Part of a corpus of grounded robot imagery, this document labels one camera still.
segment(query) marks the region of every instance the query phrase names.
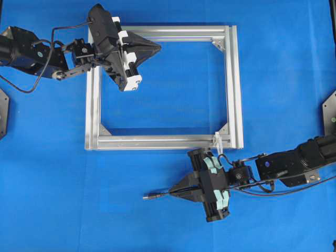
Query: rectangular frame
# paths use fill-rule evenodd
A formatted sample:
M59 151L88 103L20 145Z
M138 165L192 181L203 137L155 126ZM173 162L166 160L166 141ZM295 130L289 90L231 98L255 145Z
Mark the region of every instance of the rectangular frame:
M159 42L211 42L224 53L227 123L219 129L224 148L242 149L243 116L240 91L236 26L123 26L146 39ZM89 42L92 36L89 31ZM167 150L215 148L214 135L127 135L114 136L100 122L101 67L87 73L86 150Z

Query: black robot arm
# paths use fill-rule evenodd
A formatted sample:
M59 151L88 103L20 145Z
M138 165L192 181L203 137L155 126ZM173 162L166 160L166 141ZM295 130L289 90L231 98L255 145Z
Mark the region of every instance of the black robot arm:
M84 39L75 39L64 45L54 41L54 32L59 29L78 28L89 25L93 43L85 43ZM144 39L132 32L122 30L120 19L112 17L100 4L89 12L87 22L78 26L56 27L52 31L51 41L38 39L28 31L9 26L0 35L0 66L9 66L27 74L64 80L102 66L120 91L131 91L138 88L142 81L137 66L152 57L161 46ZM71 53L73 69L69 69L65 54ZM25 91L0 76L19 91Z
M193 202L202 202L207 222L217 221L229 215L230 191L236 190L255 196L281 196L302 191L318 185L336 176L321 181L318 169L336 161L336 135L317 137L300 144L294 150L261 154L244 160L227 162L232 166L225 171L220 156L215 158L210 149L198 149L188 152L194 169L168 192L151 193L144 199L150 200L164 195L172 195ZM250 166L245 162L255 160L260 180L257 181ZM285 186L293 187L314 183L297 190L272 194L275 180L281 180ZM246 189L258 186L263 194Z

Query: blue table surface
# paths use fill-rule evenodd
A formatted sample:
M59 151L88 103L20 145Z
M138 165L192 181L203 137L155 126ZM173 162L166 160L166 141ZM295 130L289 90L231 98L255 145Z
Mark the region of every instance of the blue table surface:
M85 21L93 1L4 1L1 30L50 38ZM328 0L107 1L124 25L237 25L243 150L231 160L295 148L323 135L321 104L336 89ZM69 43L88 29L57 31ZM104 75L102 122L114 134L213 133L226 121L223 58L208 43L162 43L139 67L143 82L121 93ZM35 77L1 74L23 88ZM280 198L232 192L231 215L207 223L201 204L143 194L192 171L187 150L85 151L86 76L43 79L10 96L0 141L0 251L332 251L331 181ZM322 178L336 172L321 169ZM277 183L278 190L285 190Z

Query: screw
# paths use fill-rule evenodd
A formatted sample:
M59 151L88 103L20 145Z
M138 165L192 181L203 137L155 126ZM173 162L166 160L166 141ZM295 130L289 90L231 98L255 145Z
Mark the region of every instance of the screw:
M236 174L236 179L240 180L240 179L241 179L241 176L242 176L242 175L241 175L240 173L237 173L237 174Z

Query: black metal plate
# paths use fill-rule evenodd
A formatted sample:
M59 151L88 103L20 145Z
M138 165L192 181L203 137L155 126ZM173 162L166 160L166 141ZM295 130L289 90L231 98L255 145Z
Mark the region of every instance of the black metal plate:
M0 89L0 139L7 133L9 97Z

